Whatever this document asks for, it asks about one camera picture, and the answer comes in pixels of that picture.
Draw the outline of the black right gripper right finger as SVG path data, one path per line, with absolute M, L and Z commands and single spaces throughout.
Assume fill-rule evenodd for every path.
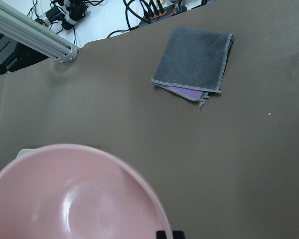
M 173 239 L 184 239 L 183 231 L 172 231 Z

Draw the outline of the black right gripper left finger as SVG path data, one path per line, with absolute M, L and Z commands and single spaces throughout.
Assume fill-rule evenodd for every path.
M 165 231 L 157 231 L 156 239 L 167 239 Z

